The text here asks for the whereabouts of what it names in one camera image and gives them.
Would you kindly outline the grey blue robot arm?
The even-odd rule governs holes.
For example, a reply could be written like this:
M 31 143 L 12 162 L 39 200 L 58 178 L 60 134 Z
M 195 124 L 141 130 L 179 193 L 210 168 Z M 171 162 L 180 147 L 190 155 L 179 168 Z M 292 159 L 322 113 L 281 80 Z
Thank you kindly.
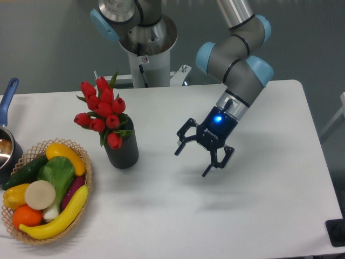
M 201 124 L 189 119 L 177 132 L 178 151 L 195 141 L 210 152 L 209 169 L 226 166 L 234 153 L 227 138 L 274 74 L 267 62 L 253 55 L 271 35 L 269 21 L 254 14 L 247 1 L 217 4 L 230 36 L 220 44 L 203 44 L 196 65 L 226 90 Z M 99 1 L 90 18 L 105 38 L 127 51 L 134 87 L 171 85 L 170 51 L 177 29 L 162 13 L 161 1 Z

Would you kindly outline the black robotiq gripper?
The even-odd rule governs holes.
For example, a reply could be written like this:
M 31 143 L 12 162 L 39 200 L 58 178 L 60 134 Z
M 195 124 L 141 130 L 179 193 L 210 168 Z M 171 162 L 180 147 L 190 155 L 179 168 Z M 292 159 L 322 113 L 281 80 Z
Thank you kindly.
M 211 156 L 211 162 L 203 172 L 202 177 L 205 177 L 212 168 L 223 169 L 235 152 L 235 149 L 225 145 L 225 142 L 237 124 L 237 120 L 227 115 L 216 106 L 212 108 L 200 125 L 198 125 L 195 119 L 189 118 L 177 131 L 178 148 L 174 152 L 174 155 L 178 156 L 187 143 L 197 141 L 198 144 L 210 151 Z M 196 134 L 187 137 L 185 135 L 186 132 L 193 127 L 197 128 Z M 225 155 L 222 161 L 218 161 L 217 151 L 222 147 Z

